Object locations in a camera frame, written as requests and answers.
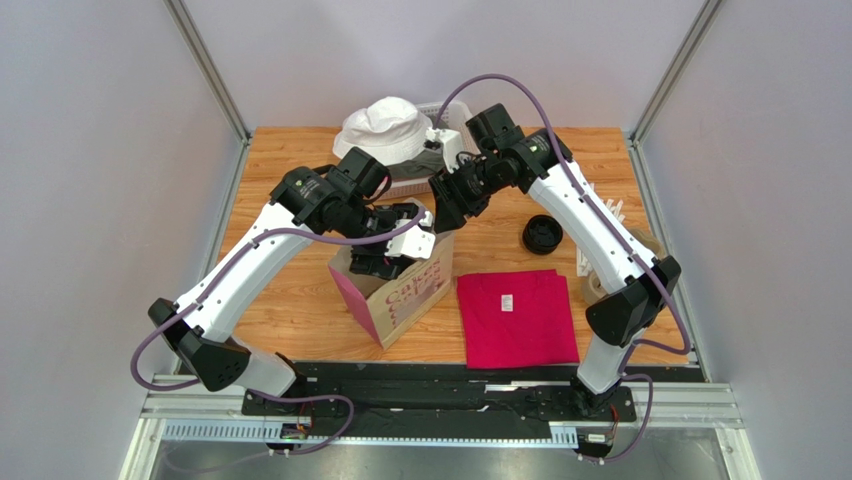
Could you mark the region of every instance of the clothing tag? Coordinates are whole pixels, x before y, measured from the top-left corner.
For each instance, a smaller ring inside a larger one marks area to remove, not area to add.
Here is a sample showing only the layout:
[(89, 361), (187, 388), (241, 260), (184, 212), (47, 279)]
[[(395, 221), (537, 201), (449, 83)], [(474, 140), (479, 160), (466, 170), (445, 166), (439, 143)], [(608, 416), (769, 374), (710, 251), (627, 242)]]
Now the clothing tag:
[(504, 312), (512, 312), (515, 310), (515, 301), (511, 295), (502, 295), (500, 297), (500, 310)]

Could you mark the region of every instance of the black lid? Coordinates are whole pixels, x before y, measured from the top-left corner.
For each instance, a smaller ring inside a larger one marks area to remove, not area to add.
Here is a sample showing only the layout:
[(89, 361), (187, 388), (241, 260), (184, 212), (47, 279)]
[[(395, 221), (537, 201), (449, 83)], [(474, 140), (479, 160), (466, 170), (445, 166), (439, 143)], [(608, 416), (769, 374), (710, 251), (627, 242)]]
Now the black lid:
[(562, 241), (562, 226), (550, 215), (536, 215), (527, 222), (521, 238), (527, 250), (537, 255), (547, 255), (556, 250)]

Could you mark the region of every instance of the folded shirt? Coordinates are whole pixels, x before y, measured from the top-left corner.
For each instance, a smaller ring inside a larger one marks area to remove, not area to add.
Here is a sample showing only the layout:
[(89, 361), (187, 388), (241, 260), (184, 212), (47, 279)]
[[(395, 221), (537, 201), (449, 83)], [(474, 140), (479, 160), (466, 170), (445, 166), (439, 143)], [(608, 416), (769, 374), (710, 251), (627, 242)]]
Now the folded shirt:
[(568, 283), (556, 270), (458, 278), (469, 368), (580, 361)]

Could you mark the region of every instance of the white basket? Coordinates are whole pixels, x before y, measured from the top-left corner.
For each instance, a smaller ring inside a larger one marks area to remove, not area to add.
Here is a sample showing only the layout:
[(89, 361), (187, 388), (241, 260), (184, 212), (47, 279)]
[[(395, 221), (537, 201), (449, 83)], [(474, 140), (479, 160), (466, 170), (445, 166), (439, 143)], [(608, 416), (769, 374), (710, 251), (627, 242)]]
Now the white basket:
[[(438, 110), (441, 109), (441, 105), (443, 105), (443, 103), (423, 103), (417, 105), (417, 109), (434, 122), (435, 117), (438, 116)], [(470, 132), (467, 131), (467, 127), (464, 125), (466, 121), (470, 120), (470, 117), (472, 117), (472, 115), (470, 114), (470, 109), (467, 108), (467, 104), (463, 102), (450, 102), (450, 104), (447, 105), (447, 109), (444, 110), (441, 120), (450, 130), (461, 132), (462, 140), (464, 141), (464, 149), (466, 151), (479, 153), (479, 148), (476, 146), (476, 143), (473, 141), (473, 137), (470, 136)], [(393, 182), (391, 189), (388, 190), (382, 198), (409, 197), (411, 195), (427, 193), (429, 191), (431, 191), (431, 189), (429, 188), (429, 179), (427, 177), (413, 178), (411, 180)]]

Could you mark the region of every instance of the pink printed box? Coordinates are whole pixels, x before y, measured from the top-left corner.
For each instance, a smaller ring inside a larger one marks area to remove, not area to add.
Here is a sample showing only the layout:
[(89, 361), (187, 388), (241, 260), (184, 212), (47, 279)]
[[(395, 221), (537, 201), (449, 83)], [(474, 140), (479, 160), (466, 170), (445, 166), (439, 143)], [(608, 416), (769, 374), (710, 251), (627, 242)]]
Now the pink printed box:
[(449, 290), (455, 234), (438, 235), (429, 260), (386, 281), (349, 272), (350, 249), (342, 247), (328, 262), (337, 289), (355, 320), (383, 349), (388, 349)]

